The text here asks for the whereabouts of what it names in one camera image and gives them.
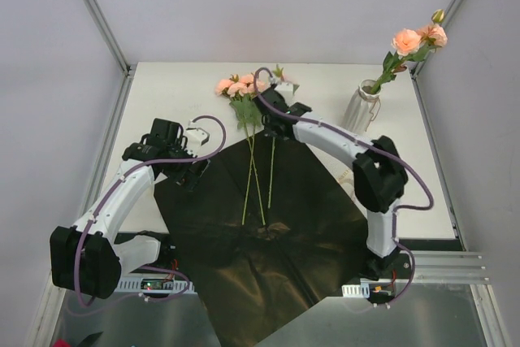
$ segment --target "gray wall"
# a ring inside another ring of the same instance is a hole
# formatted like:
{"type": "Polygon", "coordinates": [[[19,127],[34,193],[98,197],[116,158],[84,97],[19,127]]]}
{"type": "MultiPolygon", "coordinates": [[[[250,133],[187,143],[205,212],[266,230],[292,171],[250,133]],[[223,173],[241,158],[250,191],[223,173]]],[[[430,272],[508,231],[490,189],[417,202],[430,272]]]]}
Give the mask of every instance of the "gray wall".
{"type": "Polygon", "coordinates": [[[520,2],[466,0],[418,81],[457,219],[520,345],[520,2]]]}
{"type": "Polygon", "coordinates": [[[450,0],[98,0],[130,63],[383,61],[450,0]]]}
{"type": "Polygon", "coordinates": [[[0,0],[0,345],[20,347],[122,81],[82,0],[0,0]]]}

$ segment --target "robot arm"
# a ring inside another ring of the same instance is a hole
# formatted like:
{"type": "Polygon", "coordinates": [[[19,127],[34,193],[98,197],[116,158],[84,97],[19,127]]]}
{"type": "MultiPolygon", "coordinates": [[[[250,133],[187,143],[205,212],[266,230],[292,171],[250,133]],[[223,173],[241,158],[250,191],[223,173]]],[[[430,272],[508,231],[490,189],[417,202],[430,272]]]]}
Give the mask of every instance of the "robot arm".
{"type": "Polygon", "coordinates": [[[87,227],[94,211],[97,215],[96,223],[89,230],[81,259],[82,293],[107,298],[117,287],[120,276],[155,262],[162,243],[145,233],[123,244],[115,244],[115,237],[123,221],[143,192],[154,186],[160,173],[191,189],[208,162],[135,167],[156,158],[195,157],[208,140],[209,135],[203,129],[188,127],[184,132],[179,124],[156,119],[150,134],[144,135],[141,142],[125,150],[123,162],[114,178],[90,209],[71,228],[57,227],[54,230],[50,238],[53,283],[74,289],[74,253],[80,234],[87,227]],[[133,168],[135,171],[125,177],[124,174],[133,168]],[[120,180],[122,183],[112,191],[113,185],[120,180]]]}
{"type": "MultiPolygon", "coordinates": [[[[320,117],[308,106],[301,103],[288,106],[285,97],[292,95],[292,91],[293,86],[290,83],[273,79],[271,87],[264,91],[262,96],[271,106],[283,113],[321,122],[320,117]]],[[[405,169],[389,158],[375,154],[328,128],[279,116],[269,110],[258,98],[255,98],[255,103],[262,113],[262,122],[267,134],[315,146],[353,170],[356,197],[367,210],[366,246],[370,254],[362,274],[366,278],[377,280],[399,254],[392,228],[393,210],[399,205],[404,186],[408,181],[405,169]]],[[[353,139],[364,141],[368,145],[399,156],[392,140],[388,137],[372,141],[347,133],[353,136],[353,139]]]]}

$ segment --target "red object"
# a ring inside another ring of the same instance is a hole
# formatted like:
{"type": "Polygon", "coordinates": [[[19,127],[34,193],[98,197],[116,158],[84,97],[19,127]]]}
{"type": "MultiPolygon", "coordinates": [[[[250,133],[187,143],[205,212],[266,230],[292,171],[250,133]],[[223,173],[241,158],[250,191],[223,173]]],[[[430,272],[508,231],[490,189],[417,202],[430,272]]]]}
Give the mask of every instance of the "red object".
{"type": "Polygon", "coordinates": [[[65,340],[59,339],[52,345],[52,347],[71,347],[65,340]]]}

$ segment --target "black fabric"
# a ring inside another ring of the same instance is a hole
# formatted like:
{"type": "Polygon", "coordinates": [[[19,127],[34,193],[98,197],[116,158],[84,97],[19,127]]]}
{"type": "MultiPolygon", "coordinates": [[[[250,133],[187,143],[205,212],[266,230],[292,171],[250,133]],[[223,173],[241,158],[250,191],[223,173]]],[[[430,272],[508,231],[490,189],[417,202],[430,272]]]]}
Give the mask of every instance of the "black fabric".
{"type": "Polygon", "coordinates": [[[366,256],[366,219],[310,149],[258,134],[254,175],[246,141],[211,161],[189,193],[164,180],[155,199],[223,347],[255,345],[356,276],[366,256]]]}

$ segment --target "gray floor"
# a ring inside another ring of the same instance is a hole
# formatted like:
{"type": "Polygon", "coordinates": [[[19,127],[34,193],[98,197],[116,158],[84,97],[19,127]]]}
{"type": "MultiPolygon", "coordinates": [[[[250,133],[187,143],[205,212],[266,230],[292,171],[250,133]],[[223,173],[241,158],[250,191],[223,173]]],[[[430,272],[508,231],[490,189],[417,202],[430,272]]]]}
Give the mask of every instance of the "gray floor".
{"type": "MultiPolygon", "coordinates": [[[[120,295],[98,300],[92,310],[120,295]]],[[[74,297],[69,306],[80,311],[74,297]]],[[[486,345],[467,286],[415,284],[390,310],[357,313],[364,308],[363,300],[327,298],[258,346],[486,345]]],[[[159,304],[132,297],[100,314],[81,318],[62,310],[54,340],[62,337],[74,347],[87,335],[100,331],[103,334],[96,347],[220,346],[196,294],[159,304]]]]}

